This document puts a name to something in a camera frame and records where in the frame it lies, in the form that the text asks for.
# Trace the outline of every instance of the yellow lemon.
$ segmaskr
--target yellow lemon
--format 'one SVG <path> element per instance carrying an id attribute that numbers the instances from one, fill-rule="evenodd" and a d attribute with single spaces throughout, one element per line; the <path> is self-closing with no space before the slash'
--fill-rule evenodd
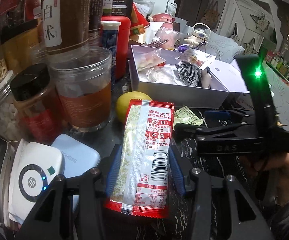
<path id="1" fill-rule="evenodd" d="M 151 98 L 148 95 L 138 91 L 128 92 L 121 95 L 117 100 L 116 113 L 119 121 L 122 123 L 126 121 L 126 112 L 128 110 L 131 99 L 151 100 Z"/>

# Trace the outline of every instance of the gray sleeve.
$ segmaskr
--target gray sleeve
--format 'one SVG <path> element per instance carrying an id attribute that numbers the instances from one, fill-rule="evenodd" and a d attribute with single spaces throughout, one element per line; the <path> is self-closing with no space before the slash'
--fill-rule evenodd
<path id="1" fill-rule="evenodd" d="M 289 203 L 279 208 L 268 221 L 276 240 L 284 240 L 289 234 Z"/>

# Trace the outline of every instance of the metal screw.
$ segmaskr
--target metal screw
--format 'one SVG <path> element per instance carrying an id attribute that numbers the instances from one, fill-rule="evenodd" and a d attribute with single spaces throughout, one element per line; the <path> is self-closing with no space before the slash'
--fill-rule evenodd
<path id="1" fill-rule="evenodd" d="M 199 174 L 201 172 L 199 168 L 193 168 L 191 171 L 193 174 Z"/>
<path id="2" fill-rule="evenodd" d="M 65 176 L 64 176 L 63 174 L 59 174 L 59 175 L 57 175 L 57 176 L 55 177 L 55 179 L 56 179 L 57 181 L 62 181 L 63 179 L 65 179 Z"/>
<path id="3" fill-rule="evenodd" d="M 230 182 L 233 182 L 236 180 L 236 177 L 233 176 L 233 175 L 227 175 L 227 180 L 230 181 Z"/>
<path id="4" fill-rule="evenodd" d="M 98 174 L 100 172 L 100 170 L 98 168 L 92 168 L 92 169 L 90 169 L 90 172 L 92 174 Z"/>

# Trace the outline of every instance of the red canister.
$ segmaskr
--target red canister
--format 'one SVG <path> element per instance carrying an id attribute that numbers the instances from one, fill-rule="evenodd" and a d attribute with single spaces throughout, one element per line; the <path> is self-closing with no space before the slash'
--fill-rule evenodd
<path id="1" fill-rule="evenodd" d="M 116 79 L 122 78 L 126 73 L 126 55 L 128 51 L 131 21 L 124 16 L 102 16 L 103 21 L 121 22 L 118 31 L 117 55 L 116 55 Z"/>

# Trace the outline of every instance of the green square sticker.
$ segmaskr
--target green square sticker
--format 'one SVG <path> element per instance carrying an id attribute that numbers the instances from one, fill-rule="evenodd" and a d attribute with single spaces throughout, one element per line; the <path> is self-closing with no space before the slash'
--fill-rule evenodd
<path id="1" fill-rule="evenodd" d="M 52 166 L 48 169 L 48 171 L 49 171 L 50 175 L 55 173 L 55 170 L 54 170 L 54 168 Z"/>

